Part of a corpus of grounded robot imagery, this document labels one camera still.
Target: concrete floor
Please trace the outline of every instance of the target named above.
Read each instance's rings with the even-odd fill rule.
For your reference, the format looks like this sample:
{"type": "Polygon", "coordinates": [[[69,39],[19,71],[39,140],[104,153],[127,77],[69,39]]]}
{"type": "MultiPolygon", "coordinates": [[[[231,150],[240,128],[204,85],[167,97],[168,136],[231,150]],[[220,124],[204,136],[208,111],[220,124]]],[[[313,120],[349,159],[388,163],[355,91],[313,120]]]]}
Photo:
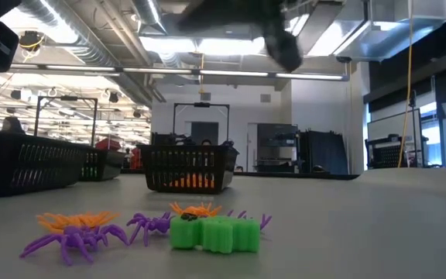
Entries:
{"type": "MultiPolygon", "coordinates": [[[[128,235],[133,228],[127,228],[128,235]]],[[[446,278],[446,195],[370,187],[357,181],[234,177],[218,196],[160,194],[141,175],[11,198],[0,198],[0,279],[81,278],[446,278]],[[110,247],[89,264],[70,254],[67,267],[58,243],[26,259],[23,247],[45,232],[35,215],[111,211],[125,226],[136,212],[161,216],[168,203],[213,202],[248,216],[273,215],[261,251],[219,255],[171,250],[166,236],[142,237],[130,247],[109,237],[110,247]]]]}

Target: metal frame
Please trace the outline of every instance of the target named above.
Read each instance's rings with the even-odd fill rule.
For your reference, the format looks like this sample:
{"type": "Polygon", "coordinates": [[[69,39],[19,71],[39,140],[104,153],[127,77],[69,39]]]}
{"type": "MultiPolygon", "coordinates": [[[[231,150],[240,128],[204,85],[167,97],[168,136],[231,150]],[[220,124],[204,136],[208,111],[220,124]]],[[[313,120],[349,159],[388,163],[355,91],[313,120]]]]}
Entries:
{"type": "Polygon", "coordinates": [[[210,108],[211,106],[217,106],[217,107],[226,107],[228,110],[228,113],[226,115],[226,140],[228,140],[229,136],[229,130],[230,130],[230,105],[219,105],[219,104],[205,104],[208,105],[208,107],[202,107],[198,105],[200,103],[175,103],[173,104],[173,133],[175,133],[175,120],[177,119],[177,106],[179,105],[191,105],[195,108],[210,108]]]}
{"type": "Polygon", "coordinates": [[[91,146],[94,147],[94,138],[96,137],[96,118],[98,114],[98,99],[97,98],[82,98],[82,97],[74,97],[74,96],[61,96],[61,97],[48,97],[48,96],[39,96],[37,98],[37,109],[36,109],[36,124],[34,126],[34,136],[37,136],[37,131],[39,128],[39,115],[41,109],[44,109],[47,104],[45,104],[42,108],[40,106],[40,102],[43,99],[47,100],[56,100],[59,99],[63,102],[75,102],[78,100],[91,100],[94,102],[94,117],[92,119],[92,138],[91,138],[91,146]]]}

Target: black mesh basket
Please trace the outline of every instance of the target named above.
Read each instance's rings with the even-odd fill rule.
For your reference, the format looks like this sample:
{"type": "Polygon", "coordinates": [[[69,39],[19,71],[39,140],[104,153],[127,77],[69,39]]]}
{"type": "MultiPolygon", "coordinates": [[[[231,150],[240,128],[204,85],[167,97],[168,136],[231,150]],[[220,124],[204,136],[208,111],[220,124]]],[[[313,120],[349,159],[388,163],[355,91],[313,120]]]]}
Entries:
{"type": "Polygon", "coordinates": [[[80,181],[105,181],[120,175],[124,153],[90,148],[87,151],[80,181]]]}
{"type": "Polygon", "coordinates": [[[0,132],[0,197],[75,184],[86,152],[79,144],[0,132]]]}
{"type": "Polygon", "coordinates": [[[228,146],[139,146],[153,191],[218,194],[233,178],[238,152],[228,146]]]}

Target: door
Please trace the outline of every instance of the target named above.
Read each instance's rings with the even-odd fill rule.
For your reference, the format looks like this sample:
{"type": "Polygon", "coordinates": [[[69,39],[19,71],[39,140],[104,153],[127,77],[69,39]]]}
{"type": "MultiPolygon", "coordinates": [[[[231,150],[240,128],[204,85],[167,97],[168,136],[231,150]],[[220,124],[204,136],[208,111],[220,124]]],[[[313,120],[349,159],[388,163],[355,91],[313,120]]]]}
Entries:
{"type": "Polygon", "coordinates": [[[212,145],[218,145],[217,122],[192,122],[190,135],[196,144],[202,144],[203,140],[210,140],[212,145]]]}

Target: hanging cable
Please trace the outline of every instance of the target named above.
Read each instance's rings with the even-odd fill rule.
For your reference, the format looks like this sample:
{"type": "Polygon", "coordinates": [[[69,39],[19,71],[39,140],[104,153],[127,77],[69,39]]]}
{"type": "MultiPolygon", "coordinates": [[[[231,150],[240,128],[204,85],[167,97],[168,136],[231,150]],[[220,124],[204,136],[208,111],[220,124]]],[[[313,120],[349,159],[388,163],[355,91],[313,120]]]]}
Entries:
{"type": "MultiPolygon", "coordinates": [[[[409,63],[407,66],[407,99],[406,99],[406,113],[403,117],[403,132],[402,132],[402,139],[400,141],[400,152],[399,152],[399,163],[397,164],[397,167],[400,167],[402,165],[402,158],[403,158],[403,147],[406,144],[406,133],[407,133],[407,114],[409,112],[409,102],[410,102],[410,92],[411,92],[411,86],[412,86],[412,45],[413,45],[413,16],[414,16],[414,0],[410,0],[410,31],[409,31],[409,63]]],[[[413,135],[414,142],[416,141],[416,135],[413,135]]]]}

